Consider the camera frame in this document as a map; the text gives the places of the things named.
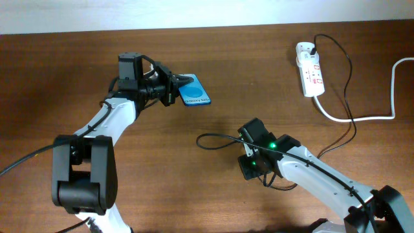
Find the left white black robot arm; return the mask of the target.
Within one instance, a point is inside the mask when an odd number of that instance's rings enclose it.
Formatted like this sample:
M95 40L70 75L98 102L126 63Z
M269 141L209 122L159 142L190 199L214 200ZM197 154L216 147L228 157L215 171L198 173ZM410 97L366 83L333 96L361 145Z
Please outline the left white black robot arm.
M54 140L52 202L91 232L132 232L115 204L114 145L143 110L157 101L166 107L174 104L179 88L194 81L137 52L119 54L118 71L93 119Z

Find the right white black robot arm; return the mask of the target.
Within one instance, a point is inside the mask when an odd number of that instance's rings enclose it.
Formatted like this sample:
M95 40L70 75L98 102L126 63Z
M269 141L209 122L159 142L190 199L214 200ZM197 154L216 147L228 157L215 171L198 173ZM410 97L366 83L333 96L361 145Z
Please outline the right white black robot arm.
M289 135L275 137L254 118L239 128L246 151L239 165L246 180L273 173L304 188L343 219L326 221L317 232L412 232L413 214L400 192L375 190L346 177Z

